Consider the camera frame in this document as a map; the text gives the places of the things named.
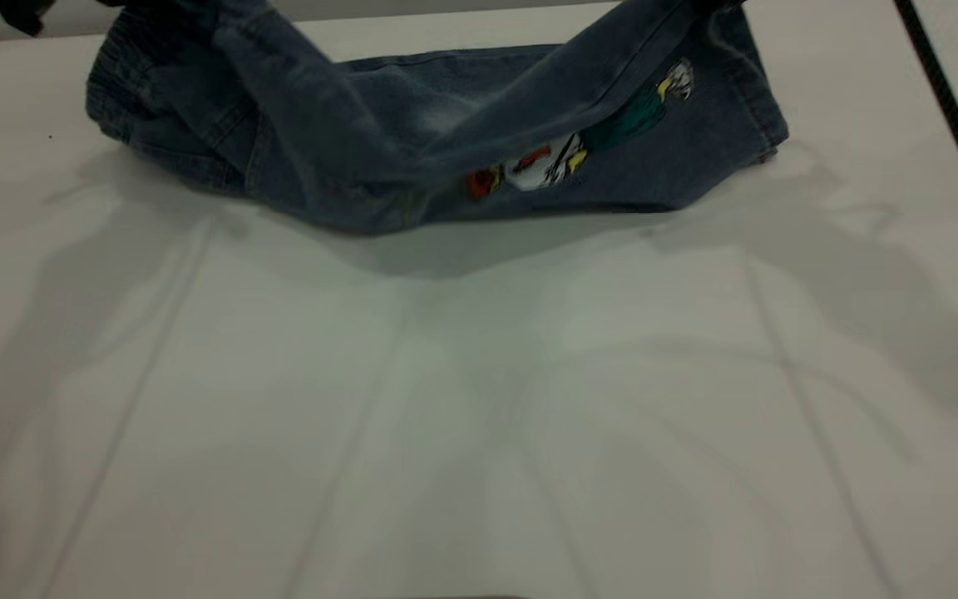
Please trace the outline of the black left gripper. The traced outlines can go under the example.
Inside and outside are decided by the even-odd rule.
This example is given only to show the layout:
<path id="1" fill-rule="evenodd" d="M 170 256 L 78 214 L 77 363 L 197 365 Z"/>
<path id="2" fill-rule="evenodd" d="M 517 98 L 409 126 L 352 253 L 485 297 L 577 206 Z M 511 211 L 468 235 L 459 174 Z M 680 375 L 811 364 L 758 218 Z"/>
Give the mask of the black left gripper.
<path id="1" fill-rule="evenodd" d="M 56 0 L 0 0 L 0 17 L 27 37 L 39 37 L 43 31 L 42 19 L 56 3 Z"/>

